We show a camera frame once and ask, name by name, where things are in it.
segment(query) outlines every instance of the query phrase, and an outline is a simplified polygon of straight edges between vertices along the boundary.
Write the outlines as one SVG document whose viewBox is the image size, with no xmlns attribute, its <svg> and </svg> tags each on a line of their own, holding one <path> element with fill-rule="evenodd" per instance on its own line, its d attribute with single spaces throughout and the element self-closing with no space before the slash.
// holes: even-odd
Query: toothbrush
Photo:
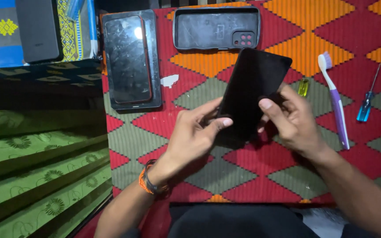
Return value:
<svg viewBox="0 0 381 238">
<path fill-rule="evenodd" d="M 345 115 L 343 114 L 342 101 L 340 100 L 339 92 L 336 86 L 331 81 L 329 75 L 327 75 L 326 69 L 331 68 L 331 58 L 326 51 L 322 55 L 318 56 L 318 66 L 321 69 L 321 73 L 329 85 L 330 97 L 333 106 L 334 116 L 336 118 L 337 131 L 339 134 L 339 140 L 345 149 L 349 149 L 348 135 L 346 132 Z"/>
</svg>

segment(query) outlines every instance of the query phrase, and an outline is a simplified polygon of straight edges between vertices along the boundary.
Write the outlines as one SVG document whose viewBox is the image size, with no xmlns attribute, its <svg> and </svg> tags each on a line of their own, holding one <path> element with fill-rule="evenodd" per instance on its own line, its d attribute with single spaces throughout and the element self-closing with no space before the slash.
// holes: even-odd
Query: hand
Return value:
<svg viewBox="0 0 381 238">
<path fill-rule="evenodd" d="M 149 171 L 153 176 L 148 174 L 151 182 L 165 182 L 208 153 L 219 131 L 233 124 L 230 118 L 211 120 L 217 114 L 221 100 L 222 97 L 219 97 L 191 111 L 179 112 L 166 153 Z"/>
<path fill-rule="evenodd" d="M 260 100 L 258 105 L 264 116 L 276 125 L 278 134 L 287 148 L 311 162 L 320 163 L 319 155 L 328 146 L 317 130 L 310 104 L 286 84 L 281 85 L 279 94 L 284 99 L 282 107 L 269 99 Z"/>
</svg>

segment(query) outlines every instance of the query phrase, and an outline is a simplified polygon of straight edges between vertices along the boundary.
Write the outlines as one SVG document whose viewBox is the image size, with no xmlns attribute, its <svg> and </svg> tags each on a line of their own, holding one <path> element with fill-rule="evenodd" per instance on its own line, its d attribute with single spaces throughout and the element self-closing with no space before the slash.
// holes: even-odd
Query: black bracelet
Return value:
<svg viewBox="0 0 381 238">
<path fill-rule="evenodd" d="M 145 171 L 144 171 L 144 177 L 143 177 L 143 180 L 145 181 L 146 183 L 146 188 L 148 188 L 148 190 L 150 190 L 153 194 L 155 195 L 159 195 L 161 193 L 163 193 L 163 191 L 159 190 L 158 189 L 158 186 L 156 185 L 153 185 L 151 183 L 151 181 L 148 179 L 148 175 L 147 175 L 147 171 L 148 171 L 148 166 L 149 165 L 153 165 L 155 164 L 156 160 L 152 159 L 152 160 L 149 160 L 146 164 L 145 164 Z"/>
</svg>

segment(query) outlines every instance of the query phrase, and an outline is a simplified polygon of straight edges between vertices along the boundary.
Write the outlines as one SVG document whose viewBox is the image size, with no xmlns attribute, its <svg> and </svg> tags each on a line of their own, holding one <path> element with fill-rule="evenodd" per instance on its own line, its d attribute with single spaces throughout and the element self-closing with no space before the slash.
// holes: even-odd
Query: black phone screen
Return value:
<svg viewBox="0 0 381 238">
<path fill-rule="evenodd" d="M 233 120 L 223 136 L 247 141 L 257 134 L 263 115 L 258 102 L 277 92 L 291 64 L 289 57 L 250 48 L 241 50 L 217 115 Z"/>
<path fill-rule="evenodd" d="M 146 56 L 145 29 L 140 16 L 113 19 L 105 23 L 105 46 L 117 103 L 151 99 Z"/>
</svg>

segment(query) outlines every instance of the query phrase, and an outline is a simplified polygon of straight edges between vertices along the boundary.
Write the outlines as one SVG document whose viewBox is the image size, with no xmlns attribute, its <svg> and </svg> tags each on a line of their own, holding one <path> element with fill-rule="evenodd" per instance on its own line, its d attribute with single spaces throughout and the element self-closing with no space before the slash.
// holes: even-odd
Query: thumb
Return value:
<svg viewBox="0 0 381 238">
<path fill-rule="evenodd" d="M 260 100 L 258 106 L 261 108 L 264 114 L 267 115 L 268 118 L 270 118 L 270 120 L 276 125 L 279 133 L 282 134 L 283 132 L 293 129 L 294 126 L 288 121 L 280 107 L 270 99 L 264 98 Z"/>
<path fill-rule="evenodd" d="M 217 118 L 202 130 L 206 136 L 214 141 L 215 136 L 226 127 L 230 127 L 233 120 L 227 117 Z"/>
</svg>

